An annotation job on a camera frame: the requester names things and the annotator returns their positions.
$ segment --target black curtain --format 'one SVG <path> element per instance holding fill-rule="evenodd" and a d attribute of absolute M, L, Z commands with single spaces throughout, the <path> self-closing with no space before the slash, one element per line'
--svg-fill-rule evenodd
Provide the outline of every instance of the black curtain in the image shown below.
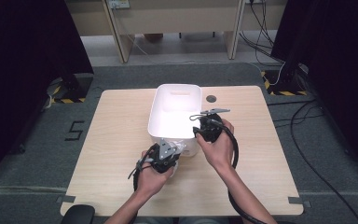
<path fill-rule="evenodd" d="M 286 59 L 304 25 L 310 4 L 318 0 L 289 0 L 277 33 L 274 56 Z M 309 37 L 301 58 L 310 69 L 309 77 L 324 108 L 331 115 L 348 151 L 358 158 L 358 1 L 328 0 L 315 12 L 324 22 L 314 20 L 310 28 L 319 33 Z"/>
<path fill-rule="evenodd" d="M 0 0 L 0 160 L 17 147 L 57 77 L 93 73 L 63 0 Z"/>

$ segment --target desk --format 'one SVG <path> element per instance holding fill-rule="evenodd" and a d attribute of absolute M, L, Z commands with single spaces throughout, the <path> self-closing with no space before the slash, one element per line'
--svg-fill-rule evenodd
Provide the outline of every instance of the desk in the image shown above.
<path fill-rule="evenodd" d="M 156 90 L 104 91 L 89 127 L 67 190 L 74 204 L 95 207 L 96 216 L 111 216 L 133 193 L 127 177 L 141 152 L 153 144 L 147 132 Z M 235 126 L 240 159 L 237 172 L 272 215 L 300 215 L 302 204 L 288 197 L 298 192 L 284 157 L 263 94 L 258 87 L 204 87 L 202 109 L 230 108 L 222 114 Z M 215 103 L 205 98 L 214 95 Z M 205 160 L 202 150 L 181 157 L 175 175 L 153 196 L 139 216 L 237 216 L 227 188 Z"/>
<path fill-rule="evenodd" d="M 136 34 L 222 31 L 228 58 L 235 56 L 243 0 L 131 0 L 131 8 L 116 10 L 102 1 L 122 63 L 129 59 Z"/>

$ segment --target yellow black warning tape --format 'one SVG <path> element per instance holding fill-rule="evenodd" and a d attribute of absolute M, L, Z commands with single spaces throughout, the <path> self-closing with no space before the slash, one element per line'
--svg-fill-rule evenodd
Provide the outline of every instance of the yellow black warning tape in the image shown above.
<path fill-rule="evenodd" d="M 61 104 L 72 104 L 72 103 L 84 103 L 86 98 L 78 98 L 78 99 L 55 99 L 54 103 L 61 103 Z"/>
<path fill-rule="evenodd" d="M 60 104 L 72 104 L 72 103 L 84 103 L 86 98 L 56 98 L 56 95 L 60 91 L 61 86 L 58 86 L 55 91 L 53 92 L 53 100 L 52 103 L 60 103 Z"/>
<path fill-rule="evenodd" d="M 285 96 L 293 96 L 293 95 L 307 95 L 306 91 L 275 91 L 269 84 L 269 80 L 265 77 L 266 72 L 261 72 L 261 77 L 264 80 L 264 85 L 266 86 L 266 90 L 270 95 L 285 95 Z"/>

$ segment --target small round object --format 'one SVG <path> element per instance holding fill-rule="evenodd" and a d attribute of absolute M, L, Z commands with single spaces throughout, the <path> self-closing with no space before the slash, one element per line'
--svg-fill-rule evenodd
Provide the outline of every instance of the small round object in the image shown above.
<path fill-rule="evenodd" d="M 209 103 L 214 103 L 216 102 L 217 98 L 214 95 L 209 95 L 206 97 L 206 101 L 208 101 Z"/>

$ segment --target gray carpet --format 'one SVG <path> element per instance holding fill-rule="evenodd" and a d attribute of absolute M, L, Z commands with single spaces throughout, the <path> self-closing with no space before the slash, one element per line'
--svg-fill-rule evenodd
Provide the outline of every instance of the gray carpet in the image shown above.
<path fill-rule="evenodd" d="M 305 202 L 298 217 L 276 217 L 295 223 L 358 223 L 338 196 L 305 163 L 296 149 L 287 124 L 303 104 L 271 105 L 307 101 L 307 96 L 271 96 L 264 89 L 257 67 L 247 63 L 166 64 L 95 67 L 95 76 L 85 103 L 53 104 L 42 112 L 24 143 L 26 151 L 7 155 L 0 164 L 0 223 L 60 223 L 61 205 L 93 113 L 103 90 L 156 88 L 163 83 L 192 83 L 200 86 L 260 86 L 277 126 L 282 147 L 296 186 Z M 358 214 L 358 161 L 348 156 L 337 132 L 318 103 L 308 105 L 298 116 L 307 118 L 295 125 L 295 138 L 315 169 L 337 189 Z M 73 121 L 82 130 L 69 133 Z M 103 223 L 106 217 L 96 217 Z"/>

